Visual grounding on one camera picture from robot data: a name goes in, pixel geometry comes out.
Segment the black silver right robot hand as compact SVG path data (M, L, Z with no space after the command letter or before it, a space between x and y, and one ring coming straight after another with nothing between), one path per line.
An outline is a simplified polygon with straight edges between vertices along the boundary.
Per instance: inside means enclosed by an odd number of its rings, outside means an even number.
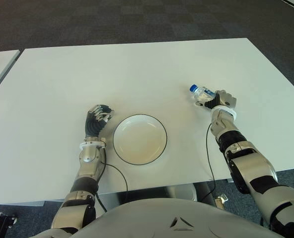
M225 90L217 90L216 92L204 91L195 100L196 106L213 109L217 106L226 106L235 109L237 99Z

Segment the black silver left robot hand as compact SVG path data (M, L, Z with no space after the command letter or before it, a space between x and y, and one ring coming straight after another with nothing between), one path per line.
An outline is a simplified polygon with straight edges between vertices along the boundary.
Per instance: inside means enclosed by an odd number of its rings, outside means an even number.
M113 117L114 110L107 105L95 105L87 112L85 136L98 137L107 122Z

